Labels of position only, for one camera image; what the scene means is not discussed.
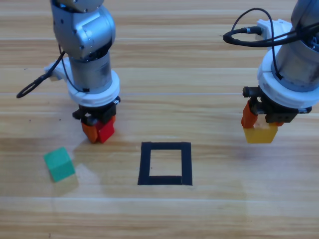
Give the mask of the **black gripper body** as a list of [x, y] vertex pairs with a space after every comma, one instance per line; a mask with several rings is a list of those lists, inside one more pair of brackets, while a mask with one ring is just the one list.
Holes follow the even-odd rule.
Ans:
[[244, 87], [243, 97], [249, 98], [251, 111], [256, 115], [265, 115], [266, 123], [275, 122], [290, 123], [298, 114], [309, 114], [312, 110], [308, 108], [289, 108], [271, 100], [258, 87]]
[[79, 109], [72, 113], [76, 120], [84, 124], [96, 124], [101, 122], [106, 124], [111, 117], [116, 115], [116, 105], [121, 101], [117, 96], [111, 103], [100, 107], [85, 107], [79, 105]]

